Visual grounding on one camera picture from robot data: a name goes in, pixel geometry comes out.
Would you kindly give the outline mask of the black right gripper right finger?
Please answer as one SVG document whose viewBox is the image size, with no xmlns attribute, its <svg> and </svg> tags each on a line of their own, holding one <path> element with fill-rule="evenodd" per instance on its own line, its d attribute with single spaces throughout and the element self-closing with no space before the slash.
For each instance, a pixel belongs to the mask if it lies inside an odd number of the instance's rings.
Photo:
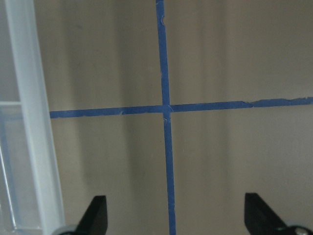
<svg viewBox="0 0 313 235">
<path fill-rule="evenodd" d="M 251 235 L 279 235 L 288 227 L 257 193 L 245 194 L 245 226 Z"/>
</svg>

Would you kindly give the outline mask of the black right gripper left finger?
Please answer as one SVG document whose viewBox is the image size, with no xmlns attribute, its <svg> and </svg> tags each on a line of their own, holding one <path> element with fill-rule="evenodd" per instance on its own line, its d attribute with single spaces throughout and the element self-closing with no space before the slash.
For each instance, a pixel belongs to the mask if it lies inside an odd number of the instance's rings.
<svg viewBox="0 0 313 235">
<path fill-rule="evenodd" d="M 75 235 L 105 235 L 108 229 L 106 196 L 95 196 L 76 227 Z"/>
</svg>

